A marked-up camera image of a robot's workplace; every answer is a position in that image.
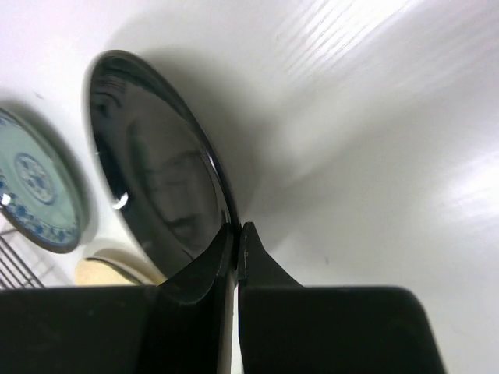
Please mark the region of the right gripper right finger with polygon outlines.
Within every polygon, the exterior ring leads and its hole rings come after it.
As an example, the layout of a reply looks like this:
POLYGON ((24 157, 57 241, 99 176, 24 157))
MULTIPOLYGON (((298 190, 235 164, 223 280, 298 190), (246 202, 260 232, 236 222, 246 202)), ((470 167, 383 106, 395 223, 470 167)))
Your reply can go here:
POLYGON ((264 249, 239 247, 239 343, 246 373, 442 373, 417 297, 392 286, 306 287, 264 249))

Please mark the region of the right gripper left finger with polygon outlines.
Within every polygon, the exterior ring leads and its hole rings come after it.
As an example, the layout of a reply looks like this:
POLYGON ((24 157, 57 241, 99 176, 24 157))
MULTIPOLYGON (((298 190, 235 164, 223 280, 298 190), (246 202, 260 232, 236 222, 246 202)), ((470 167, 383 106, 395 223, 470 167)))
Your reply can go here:
POLYGON ((234 231, 158 286, 1 293, 4 373, 214 373, 234 231))

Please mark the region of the cream and black plate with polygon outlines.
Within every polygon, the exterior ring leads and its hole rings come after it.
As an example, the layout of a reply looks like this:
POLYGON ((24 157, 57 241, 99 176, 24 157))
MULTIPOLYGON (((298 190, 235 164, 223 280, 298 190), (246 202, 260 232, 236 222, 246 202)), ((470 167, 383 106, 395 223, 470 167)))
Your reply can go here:
POLYGON ((153 264, 117 249, 101 249, 81 259, 74 277, 80 287, 159 285, 167 280, 153 264))

